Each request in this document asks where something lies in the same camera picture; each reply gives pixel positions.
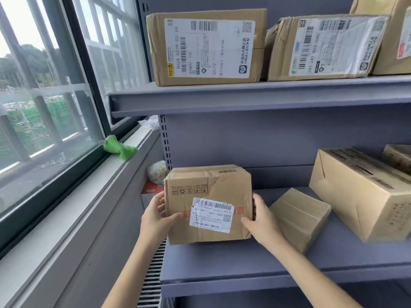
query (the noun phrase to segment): crumpled plastic bag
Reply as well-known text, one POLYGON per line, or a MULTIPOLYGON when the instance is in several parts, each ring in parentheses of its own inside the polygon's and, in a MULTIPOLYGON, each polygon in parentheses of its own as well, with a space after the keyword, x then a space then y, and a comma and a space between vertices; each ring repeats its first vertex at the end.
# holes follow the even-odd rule
POLYGON ((160 128, 160 123, 158 122, 158 115, 151 116, 147 120, 141 120, 138 122, 141 126, 146 127, 151 130, 158 130, 160 128))
POLYGON ((164 185, 164 179, 166 178, 168 171, 166 161, 162 160, 150 165, 147 168, 148 179, 158 186, 164 185))

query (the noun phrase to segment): window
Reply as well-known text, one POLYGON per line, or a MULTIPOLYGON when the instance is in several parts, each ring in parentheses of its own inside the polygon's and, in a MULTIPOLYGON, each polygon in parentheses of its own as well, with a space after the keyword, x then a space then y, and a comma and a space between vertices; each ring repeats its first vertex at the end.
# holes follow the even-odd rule
POLYGON ((115 2, 0 0, 0 258, 138 125, 108 119, 106 93, 148 81, 134 1, 115 2))
POLYGON ((135 0, 73 0, 100 95, 148 83, 135 0))

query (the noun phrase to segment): green cloth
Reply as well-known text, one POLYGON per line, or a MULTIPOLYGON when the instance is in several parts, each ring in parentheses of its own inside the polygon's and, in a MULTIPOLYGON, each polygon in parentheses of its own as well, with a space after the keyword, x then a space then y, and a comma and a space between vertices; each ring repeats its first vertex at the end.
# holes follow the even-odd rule
POLYGON ((105 151, 111 154, 119 154, 120 159, 124 161, 130 160, 137 153, 136 147, 120 143, 114 135, 109 135, 106 138, 103 147, 105 151))

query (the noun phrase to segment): person's left hand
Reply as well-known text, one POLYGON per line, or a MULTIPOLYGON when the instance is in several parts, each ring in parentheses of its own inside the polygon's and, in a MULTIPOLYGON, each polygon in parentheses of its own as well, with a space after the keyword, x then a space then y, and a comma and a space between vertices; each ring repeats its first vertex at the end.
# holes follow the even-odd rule
POLYGON ((162 217, 161 212, 164 211, 165 207, 164 191, 162 191, 153 196, 141 217, 138 239, 156 250, 166 238, 171 227, 184 217, 182 212, 174 213, 169 217, 162 217))

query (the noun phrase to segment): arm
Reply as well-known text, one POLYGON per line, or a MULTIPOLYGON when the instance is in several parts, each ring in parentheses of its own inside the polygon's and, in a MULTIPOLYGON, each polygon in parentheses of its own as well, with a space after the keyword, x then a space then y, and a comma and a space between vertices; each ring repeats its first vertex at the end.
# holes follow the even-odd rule
POLYGON ((304 255, 298 252, 283 236, 273 213, 264 200, 253 194, 256 220, 242 217, 244 227, 290 273, 314 308, 361 308, 344 290, 318 270, 304 255))
POLYGON ((101 308, 135 308, 151 259, 182 213, 163 218, 164 191, 153 197, 141 217, 137 243, 101 308))

